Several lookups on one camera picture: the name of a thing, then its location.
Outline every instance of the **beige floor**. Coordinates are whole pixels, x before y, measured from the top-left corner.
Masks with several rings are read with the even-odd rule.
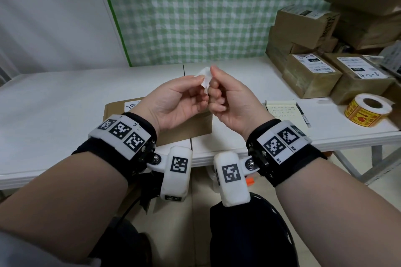
[[[385,146],[384,155],[387,156],[398,147]],[[343,153],[361,173],[371,167],[370,148],[344,150]],[[332,160],[340,165],[335,157]],[[401,167],[375,181],[371,188],[401,210]],[[292,231],[300,266],[319,266],[289,223],[274,188],[268,181],[260,177],[249,190],[266,198],[282,214]],[[122,210],[136,196],[136,192],[133,191]],[[128,219],[132,220],[139,232],[147,232],[152,238],[155,266],[208,266],[211,238],[209,209],[218,202],[220,195],[213,191],[206,169],[194,168],[191,173],[190,194],[185,202],[165,203],[158,199],[152,215],[146,215],[143,209],[137,206],[128,214]]]

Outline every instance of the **wrist strap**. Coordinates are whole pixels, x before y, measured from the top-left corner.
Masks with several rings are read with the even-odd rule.
[[[314,159],[327,159],[311,142],[290,121],[273,119],[249,135],[247,148],[258,172],[276,187]]]
[[[93,129],[88,140],[72,154],[91,152],[124,176],[130,183],[146,168],[147,156],[156,147],[156,131],[142,117],[133,113],[112,115]]]

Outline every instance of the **green edge strip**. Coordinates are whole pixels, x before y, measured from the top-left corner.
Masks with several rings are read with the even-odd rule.
[[[117,16],[115,15],[115,12],[114,12],[114,9],[113,9],[112,1],[111,0],[107,0],[107,2],[109,4],[110,11],[112,12],[114,23],[115,23],[115,26],[117,27],[118,35],[120,35],[121,43],[123,44],[123,49],[124,49],[124,53],[125,53],[125,55],[127,57],[128,65],[130,67],[132,67],[131,60],[129,59],[129,56],[128,56],[127,47],[125,46],[123,35],[121,34],[120,25],[118,24]]]

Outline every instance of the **white table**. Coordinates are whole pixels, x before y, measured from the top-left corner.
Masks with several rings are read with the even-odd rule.
[[[20,75],[0,87],[0,190],[18,188],[70,155],[107,103],[143,97],[183,65]],[[164,145],[191,148],[190,140]]]
[[[401,142],[401,132],[384,120],[360,127],[330,99],[299,99],[267,57],[216,63],[246,84],[263,102],[295,99],[311,122],[313,144],[322,151]],[[211,63],[162,65],[22,75],[0,87],[0,190],[18,188],[67,157],[102,121],[105,104],[142,97],[167,80],[197,74]],[[173,145],[191,148],[190,140]],[[213,118],[213,132],[192,139],[193,166],[213,163],[213,156],[234,150],[247,156],[244,140]],[[374,167],[369,179],[398,165],[401,152]]]

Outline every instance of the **black pants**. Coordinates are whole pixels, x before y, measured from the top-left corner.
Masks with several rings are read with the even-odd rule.
[[[118,266],[145,266],[140,234],[126,220],[118,232],[113,232],[116,221],[103,234],[92,257],[102,259],[102,267],[117,266],[116,262],[120,262]],[[286,223],[257,194],[251,193],[247,204],[227,208],[220,202],[213,206],[210,228],[211,266],[298,266]]]

